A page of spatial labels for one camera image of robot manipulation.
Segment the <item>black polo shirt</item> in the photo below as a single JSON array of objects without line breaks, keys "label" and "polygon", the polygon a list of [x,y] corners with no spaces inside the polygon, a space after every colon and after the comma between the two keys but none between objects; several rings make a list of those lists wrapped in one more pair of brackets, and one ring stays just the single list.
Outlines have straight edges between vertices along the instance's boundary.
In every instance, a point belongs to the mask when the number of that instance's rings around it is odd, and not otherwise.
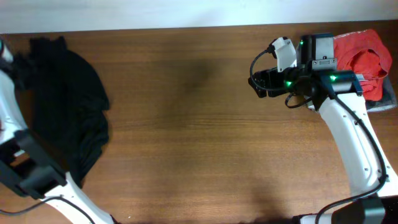
[{"label": "black polo shirt", "polygon": [[93,66],[64,37],[32,38],[29,45],[12,66],[17,87],[34,97],[32,129],[64,156],[81,186],[109,141],[108,96]]}]

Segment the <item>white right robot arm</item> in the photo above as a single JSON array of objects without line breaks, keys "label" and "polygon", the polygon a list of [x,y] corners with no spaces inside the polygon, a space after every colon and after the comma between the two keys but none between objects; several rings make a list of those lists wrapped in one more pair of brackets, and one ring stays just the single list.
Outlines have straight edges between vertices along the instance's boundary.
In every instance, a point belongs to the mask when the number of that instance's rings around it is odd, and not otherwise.
[{"label": "white right robot arm", "polygon": [[302,97],[320,114],[338,146],[351,196],[289,223],[396,223],[397,174],[387,160],[368,118],[357,74],[340,67],[331,34],[302,36],[298,45],[286,37],[266,48],[274,68],[250,72],[248,82],[258,97]]}]

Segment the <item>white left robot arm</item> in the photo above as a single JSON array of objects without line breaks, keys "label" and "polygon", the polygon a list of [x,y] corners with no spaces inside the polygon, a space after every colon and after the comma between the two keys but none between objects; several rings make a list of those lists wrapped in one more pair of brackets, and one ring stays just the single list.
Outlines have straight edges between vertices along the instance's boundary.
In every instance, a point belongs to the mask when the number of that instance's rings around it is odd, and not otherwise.
[{"label": "white left robot arm", "polygon": [[65,39],[1,45],[1,182],[72,223],[114,223],[82,191],[108,142],[109,100],[94,68]]}]

